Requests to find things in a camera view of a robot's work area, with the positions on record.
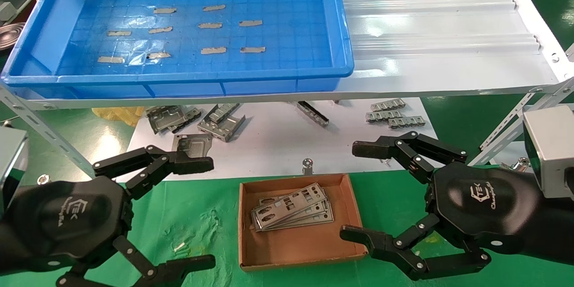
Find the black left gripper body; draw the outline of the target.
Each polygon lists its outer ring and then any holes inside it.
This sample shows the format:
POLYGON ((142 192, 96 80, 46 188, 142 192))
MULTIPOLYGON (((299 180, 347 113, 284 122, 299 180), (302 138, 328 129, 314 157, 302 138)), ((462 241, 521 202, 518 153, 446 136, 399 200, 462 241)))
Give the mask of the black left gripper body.
POLYGON ((19 187, 7 209, 7 272, 94 269, 117 253, 133 215, 125 189, 105 177, 19 187))

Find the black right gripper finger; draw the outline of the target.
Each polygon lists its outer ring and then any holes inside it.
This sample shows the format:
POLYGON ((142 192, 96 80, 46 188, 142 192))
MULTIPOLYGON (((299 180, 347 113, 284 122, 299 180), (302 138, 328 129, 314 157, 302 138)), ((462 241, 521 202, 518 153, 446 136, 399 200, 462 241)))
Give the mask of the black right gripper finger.
POLYGON ((422 184, 431 183, 435 171, 425 157, 445 165, 467 160, 463 150, 415 131, 400 136, 380 136, 375 142, 355 141, 352 154, 374 160, 394 159, 422 184))
POLYGON ((428 214, 398 237, 379 230, 344 225, 339 230, 342 240, 362 244, 371 258, 393 263, 413 281, 473 274, 490 264, 491 258, 473 240, 462 239, 464 253, 424 259, 412 250, 416 244, 438 230, 441 220, 428 214))

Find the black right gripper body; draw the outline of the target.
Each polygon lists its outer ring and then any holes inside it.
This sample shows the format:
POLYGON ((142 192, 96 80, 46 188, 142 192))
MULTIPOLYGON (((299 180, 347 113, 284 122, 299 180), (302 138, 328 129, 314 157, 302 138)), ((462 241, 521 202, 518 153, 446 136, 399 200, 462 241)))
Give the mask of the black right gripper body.
POLYGON ((437 232, 456 248, 525 254, 543 194, 533 174, 453 163, 433 173, 425 200, 437 232))

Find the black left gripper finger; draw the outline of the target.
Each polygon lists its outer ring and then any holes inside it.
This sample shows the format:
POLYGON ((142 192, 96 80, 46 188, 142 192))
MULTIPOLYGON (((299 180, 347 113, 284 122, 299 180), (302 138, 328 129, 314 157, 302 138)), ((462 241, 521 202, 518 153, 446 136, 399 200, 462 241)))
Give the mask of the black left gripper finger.
MULTIPOLYGON (((213 269, 215 257, 187 257, 172 260, 153 266, 152 263, 123 235, 113 240, 113 248, 120 252, 141 274, 133 284, 134 287, 180 287, 187 275, 194 271, 213 269)), ((57 281, 57 287, 107 287, 107 284, 88 280, 84 277, 88 267, 77 264, 62 275, 57 281)))
POLYGON ((133 200, 142 198, 169 174, 201 174, 213 169, 211 157, 191 158, 185 152, 166 152, 156 146, 138 148, 93 164, 96 176, 109 179, 137 171, 125 187, 133 200))

